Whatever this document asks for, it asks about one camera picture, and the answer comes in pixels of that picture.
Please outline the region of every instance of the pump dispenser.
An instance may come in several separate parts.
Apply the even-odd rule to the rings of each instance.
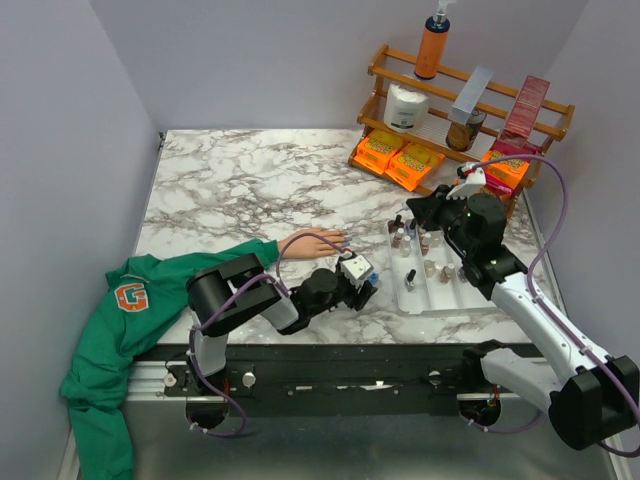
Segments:
[[[438,65],[451,27],[447,18],[447,6],[455,2],[456,0],[440,0],[436,14],[429,17],[425,23],[414,72],[421,80],[431,80],[438,73]]]

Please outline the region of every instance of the white roll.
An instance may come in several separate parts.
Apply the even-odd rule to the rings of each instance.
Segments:
[[[396,132],[408,132],[418,125],[420,118],[429,109],[429,97],[392,83],[389,86],[387,105],[384,109],[384,123]]]

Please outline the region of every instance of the screw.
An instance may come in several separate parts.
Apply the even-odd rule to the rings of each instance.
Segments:
[[[442,383],[440,372],[438,372],[437,370],[429,372],[429,383],[434,387],[440,385]]]
[[[256,376],[253,374],[253,372],[247,372],[242,376],[242,384],[247,387],[247,388],[251,388],[253,387],[253,385],[255,385],[256,383]]]

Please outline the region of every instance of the green jacket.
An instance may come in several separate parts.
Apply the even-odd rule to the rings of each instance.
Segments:
[[[194,273],[248,253],[269,268],[278,246],[252,240],[214,254],[132,257],[107,273],[109,292],[89,318],[60,388],[68,399],[84,480],[133,478],[133,447],[118,410],[129,365],[179,318],[187,306],[185,283]]]

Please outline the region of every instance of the orange snack package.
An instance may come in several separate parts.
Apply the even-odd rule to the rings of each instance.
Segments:
[[[428,173],[435,172],[443,161],[444,155],[441,153],[410,143],[391,159],[385,173],[411,192]]]
[[[398,135],[374,130],[358,144],[354,161],[381,175],[403,145],[404,140]]]
[[[516,148],[496,140],[487,153],[482,158],[483,162],[507,155],[536,154],[538,147],[526,144],[524,148]],[[520,159],[506,160],[505,162],[494,163],[485,167],[487,175],[487,185],[501,193],[513,194],[524,178],[529,168],[529,162]]]

